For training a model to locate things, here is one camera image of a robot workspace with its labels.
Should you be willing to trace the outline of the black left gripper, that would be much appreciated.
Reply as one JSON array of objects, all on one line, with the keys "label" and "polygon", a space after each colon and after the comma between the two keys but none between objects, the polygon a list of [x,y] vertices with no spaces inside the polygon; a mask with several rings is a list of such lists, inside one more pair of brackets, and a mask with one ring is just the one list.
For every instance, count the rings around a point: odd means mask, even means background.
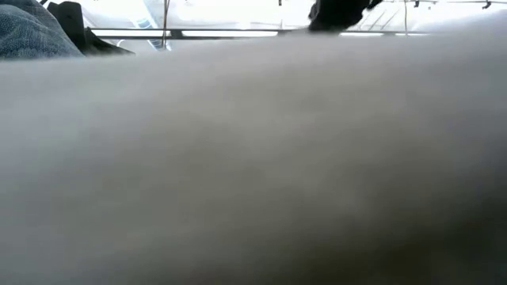
[{"label": "black left gripper", "polygon": [[87,56],[134,55],[134,52],[101,40],[90,28],[84,27],[82,6],[78,2],[51,2],[48,11],[56,18],[71,42]]}]

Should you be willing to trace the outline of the blue denim garment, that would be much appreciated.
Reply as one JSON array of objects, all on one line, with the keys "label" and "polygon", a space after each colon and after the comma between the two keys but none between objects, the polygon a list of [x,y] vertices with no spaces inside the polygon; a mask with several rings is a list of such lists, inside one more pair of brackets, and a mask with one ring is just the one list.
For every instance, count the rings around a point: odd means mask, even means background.
[{"label": "blue denim garment", "polygon": [[0,61],[81,56],[37,0],[0,0]]}]

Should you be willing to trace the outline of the dark overhead crossbar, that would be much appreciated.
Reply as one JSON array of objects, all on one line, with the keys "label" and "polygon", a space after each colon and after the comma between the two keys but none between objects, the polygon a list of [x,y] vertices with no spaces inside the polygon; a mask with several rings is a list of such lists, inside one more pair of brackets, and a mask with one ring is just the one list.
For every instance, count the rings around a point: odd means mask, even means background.
[{"label": "dark overhead crossbar", "polygon": [[197,29],[197,28],[91,28],[96,36],[107,40],[154,40],[164,36],[171,40],[220,40],[282,36],[305,29]]}]

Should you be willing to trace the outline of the white shirt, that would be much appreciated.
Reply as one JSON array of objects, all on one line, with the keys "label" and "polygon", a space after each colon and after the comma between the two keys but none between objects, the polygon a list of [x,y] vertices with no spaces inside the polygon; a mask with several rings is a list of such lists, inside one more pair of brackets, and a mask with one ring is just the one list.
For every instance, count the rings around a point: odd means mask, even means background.
[{"label": "white shirt", "polygon": [[0,61],[0,285],[507,285],[507,11]]}]

